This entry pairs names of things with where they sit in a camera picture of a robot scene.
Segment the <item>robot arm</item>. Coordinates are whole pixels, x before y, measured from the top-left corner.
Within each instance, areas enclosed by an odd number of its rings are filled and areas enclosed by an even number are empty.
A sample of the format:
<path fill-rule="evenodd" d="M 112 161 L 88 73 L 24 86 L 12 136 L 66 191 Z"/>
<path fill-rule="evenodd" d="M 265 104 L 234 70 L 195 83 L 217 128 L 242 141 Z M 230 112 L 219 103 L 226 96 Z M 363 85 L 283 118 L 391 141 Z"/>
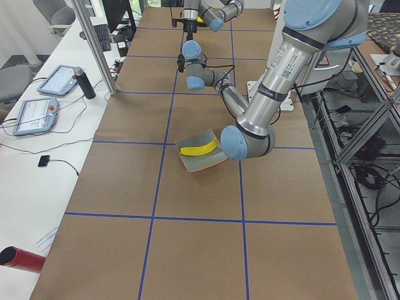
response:
<path fill-rule="evenodd" d="M 366 38 L 369 1 L 287 1 L 282 43 L 256 92 L 246 101 L 223 71 L 206 66 L 193 39 L 181 48 L 190 90 L 213 87 L 236 119 L 221 133 L 224 153 L 242 161 L 270 153 L 275 145 L 271 119 L 310 58 L 323 50 L 353 48 Z"/>
<path fill-rule="evenodd" d="M 218 32 L 226 22 L 243 12 L 242 0 L 221 1 L 221 3 L 223 7 L 214 9 L 202 0 L 183 1 L 183 29 L 187 33 L 187 41 L 192 40 L 193 34 L 197 33 L 198 18 L 201 18 L 210 30 Z"/>

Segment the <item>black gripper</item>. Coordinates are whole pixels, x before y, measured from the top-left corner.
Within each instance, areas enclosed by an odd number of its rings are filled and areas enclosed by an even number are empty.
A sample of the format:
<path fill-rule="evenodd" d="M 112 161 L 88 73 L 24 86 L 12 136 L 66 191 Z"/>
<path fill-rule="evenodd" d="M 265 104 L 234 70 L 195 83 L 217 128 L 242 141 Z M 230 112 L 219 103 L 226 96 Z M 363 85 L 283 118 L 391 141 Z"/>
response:
<path fill-rule="evenodd" d="M 197 21 L 194 19 L 184 19 L 184 26 L 183 30 L 187 34 L 187 41 L 190 41 L 193 39 L 193 34 L 197 32 Z"/>

